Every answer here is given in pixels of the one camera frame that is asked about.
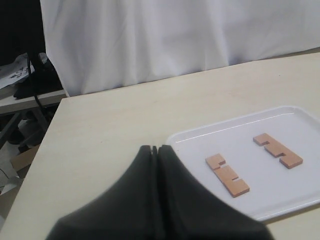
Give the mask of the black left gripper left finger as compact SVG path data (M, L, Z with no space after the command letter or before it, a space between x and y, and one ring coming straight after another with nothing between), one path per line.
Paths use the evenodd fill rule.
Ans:
M151 147L140 147L125 173L106 192L60 218L49 240L156 240L158 213Z

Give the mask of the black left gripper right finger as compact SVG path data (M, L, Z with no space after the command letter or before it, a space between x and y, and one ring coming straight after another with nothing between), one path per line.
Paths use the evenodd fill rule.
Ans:
M265 224L208 191L169 145L157 154L157 187L168 240L272 240Z

